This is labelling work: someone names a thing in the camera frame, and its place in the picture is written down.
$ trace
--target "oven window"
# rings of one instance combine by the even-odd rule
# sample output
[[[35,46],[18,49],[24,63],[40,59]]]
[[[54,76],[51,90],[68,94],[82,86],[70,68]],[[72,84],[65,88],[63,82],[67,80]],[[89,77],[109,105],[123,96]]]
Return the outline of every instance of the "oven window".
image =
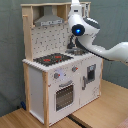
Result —
[[[56,111],[73,103],[73,85],[56,92]]]

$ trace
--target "backsplash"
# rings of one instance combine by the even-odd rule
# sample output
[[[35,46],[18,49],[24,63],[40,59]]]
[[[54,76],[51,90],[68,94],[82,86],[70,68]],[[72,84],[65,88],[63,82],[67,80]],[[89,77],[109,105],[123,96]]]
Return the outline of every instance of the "backsplash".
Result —
[[[72,35],[68,23],[35,27],[31,34],[33,58],[66,50]]]

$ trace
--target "toy kitchen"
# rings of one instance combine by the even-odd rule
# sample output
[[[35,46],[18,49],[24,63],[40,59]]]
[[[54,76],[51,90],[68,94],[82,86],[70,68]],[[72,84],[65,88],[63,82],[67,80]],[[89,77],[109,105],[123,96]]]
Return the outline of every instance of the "toy kitchen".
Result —
[[[89,17],[90,2],[81,4]],[[21,6],[26,108],[49,127],[101,95],[102,59],[75,46],[71,3]]]

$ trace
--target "door handle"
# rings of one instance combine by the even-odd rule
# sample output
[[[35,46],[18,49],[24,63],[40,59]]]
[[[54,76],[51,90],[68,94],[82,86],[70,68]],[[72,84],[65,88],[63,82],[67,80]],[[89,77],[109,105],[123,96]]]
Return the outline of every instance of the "door handle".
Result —
[[[66,84],[61,84],[61,85],[59,85],[59,87],[66,87],[66,86],[70,85],[72,82],[73,82],[73,81],[70,80],[70,81],[68,81]]]
[[[83,76],[83,80],[84,80],[84,86],[82,86],[82,90],[85,90],[85,88],[86,88],[86,78],[85,78],[85,76]]]

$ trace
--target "black burner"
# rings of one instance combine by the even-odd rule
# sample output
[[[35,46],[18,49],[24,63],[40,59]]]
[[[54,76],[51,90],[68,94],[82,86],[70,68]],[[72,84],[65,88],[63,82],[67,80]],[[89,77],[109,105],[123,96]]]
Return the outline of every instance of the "black burner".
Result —
[[[60,53],[54,53],[51,55],[36,58],[33,61],[48,67],[50,65],[54,65],[56,63],[60,63],[60,62],[63,62],[63,61],[69,60],[69,59],[73,59],[73,57],[63,55]]]

